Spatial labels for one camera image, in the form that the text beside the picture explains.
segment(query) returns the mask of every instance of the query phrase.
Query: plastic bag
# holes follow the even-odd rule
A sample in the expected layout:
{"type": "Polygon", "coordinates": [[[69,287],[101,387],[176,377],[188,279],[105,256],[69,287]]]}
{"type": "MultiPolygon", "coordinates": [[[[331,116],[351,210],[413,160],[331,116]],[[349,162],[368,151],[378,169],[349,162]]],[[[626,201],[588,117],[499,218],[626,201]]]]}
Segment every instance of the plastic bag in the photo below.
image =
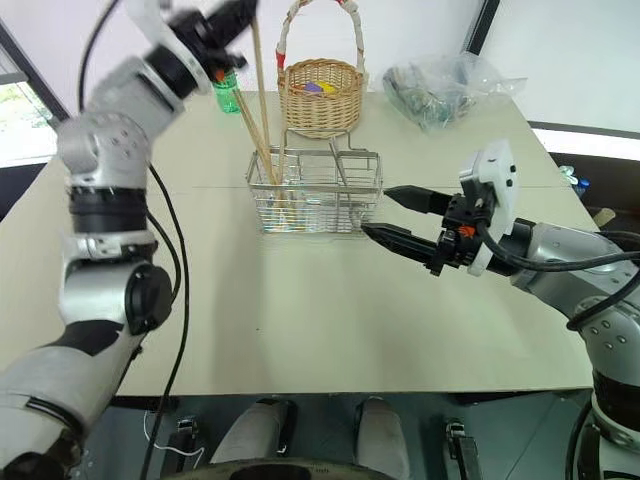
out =
{"type": "Polygon", "coordinates": [[[525,78],[505,79],[469,52],[395,66],[382,84],[391,103],[423,131],[444,128],[477,105],[500,105],[518,93],[525,78]]]}

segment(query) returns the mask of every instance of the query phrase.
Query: metal wire basket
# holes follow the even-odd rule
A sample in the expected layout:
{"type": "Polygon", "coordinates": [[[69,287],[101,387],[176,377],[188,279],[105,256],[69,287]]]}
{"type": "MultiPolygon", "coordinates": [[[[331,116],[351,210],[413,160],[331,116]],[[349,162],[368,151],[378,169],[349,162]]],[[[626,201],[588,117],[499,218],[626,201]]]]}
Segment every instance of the metal wire basket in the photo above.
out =
{"type": "Polygon", "coordinates": [[[279,147],[270,149],[271,165],[278,184],[269,177],[254,152],[247,171],[247,183],[265,233],[324,232],[352,233],[370,219],[382,191],[380,156],[351,146],[346,130],[321,129],[347,134],[347,150],[339,150],[335,136],[326,150],[289,148],[288,129],[282,167],[279,147]]]}

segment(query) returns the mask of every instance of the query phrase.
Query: wicker basket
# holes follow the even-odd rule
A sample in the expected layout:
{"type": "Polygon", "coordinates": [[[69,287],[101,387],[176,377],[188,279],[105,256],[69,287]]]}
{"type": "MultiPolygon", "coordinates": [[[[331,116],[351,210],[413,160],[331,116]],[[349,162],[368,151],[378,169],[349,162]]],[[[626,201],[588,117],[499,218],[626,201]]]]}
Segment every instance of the wicker basket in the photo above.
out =
{"type": "MultiPolygon", "coordinates": [[[[358,6],[355,2],[337,0],[353,20],[358,51],[357,67],[354,68],[348,63],[338,60],[321,58],[291,65],[287,67],[285,74],[284,61],[291,20],[296,16],[300,7],[308,5],[311,1],[296,0],[289,9],[282,26],[282,35],[276,49],[280,106],[285,112],[283,116],[286,116],[289,128],[344,129],[349,131],[360,119],[365,77],[362,28],[358,6]],[[326,82],[335,87],[336,91],[331,93],[309,92],[305,90],[305,86],[309,82],[326,82]]],[[[309,131],[302,133],[302,135],[310,138],[329,138],[334,134],[309,131]]]]}

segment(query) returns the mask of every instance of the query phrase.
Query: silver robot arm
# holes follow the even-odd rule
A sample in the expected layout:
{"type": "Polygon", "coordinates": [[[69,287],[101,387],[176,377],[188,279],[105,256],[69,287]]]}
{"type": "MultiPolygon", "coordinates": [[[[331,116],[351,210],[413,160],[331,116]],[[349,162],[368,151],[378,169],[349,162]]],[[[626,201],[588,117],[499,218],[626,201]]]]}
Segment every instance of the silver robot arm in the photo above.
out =
{"type": "Polygon", "coordinates": [[[365,224],[364,232],[392,252],[423,263],[434,275],[448,265],[466,266],[476,276],[489,270],[510,277],[514,286],[571,319],[567,326],[584,340],[594,378],[595,426],[583,435],[578,478],[640,480],[640,289],[631,289],[622,301],[599,313],[585,313],[580,321],[577,317],[635,280],[638,268],[629,260],[563,272],[515,265],[513,257],[569,262],[622,250],[603,236],[606,233],[516,219],[516,166],[506,142],[475,154],[460,181],[464,194],[453,196],[414,186],[385,191],[406,208],[441,215],[443,230],[437,242],[389,224],[365,224]],[[494,254],[488,239],[511,261],[494,254]]]}
{"type": "MultiPolygon", "coordinates": [[[[209,76],[244,64],[224,48],[250,24],[256,3],[235,0],[207,18],[188,11],[171,28],[162,23],[161,44],[125,61],[59,129],[74,229],[59,299],[65,330],[0,376],[0,479],[65,478],[141,342],[169,316],[171,281],[152,263],[157,242],[146,221],[152,143],[184,111],[184,98],[210,92],[209,76]]],[[[159,13],[140,18],[155,32],[159,13]]]]}

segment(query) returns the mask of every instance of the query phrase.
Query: beige table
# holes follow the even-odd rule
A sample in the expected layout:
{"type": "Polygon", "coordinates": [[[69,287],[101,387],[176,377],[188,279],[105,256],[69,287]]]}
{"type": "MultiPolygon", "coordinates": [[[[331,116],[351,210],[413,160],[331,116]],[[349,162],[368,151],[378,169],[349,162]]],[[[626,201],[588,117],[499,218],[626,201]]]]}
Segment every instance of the beige table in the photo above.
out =
{"type": "MultiPolygon", "coordinates": [[[[279,114],[270,96],[272,135],[279,114]]],[[[467,155],[511,140],[523,185],[518,214],[594,224],[513,105],[472,115],[432,136],[369,95],[354,144],[378,151],[386,186],[458,189],[467,155]]],[[[258,233],[244,173],[251,152],[236,116],[212,99],[189,102],[154,162],[172,192],[188,242],[191,334],[176,394],[354,391],[498,391],[591,384],[582,342],[564,318],[487,274],[447,268],[440,278],[365,237],[258,233]]],[[[167,226],[151,186],[151,209],[167,226]]],[[[435,238],[439,218],[381,200],[379,221],[435,238]]],[[[0,224],[0,367],[53,340],[61,235],[68,228],[57,161],[0,224]]],[[[170,270],[162,247],[156,261],[170,270]]],[[[181,305],[145,341],[120,395],[159,395],[179,341],[181,305]]]]}

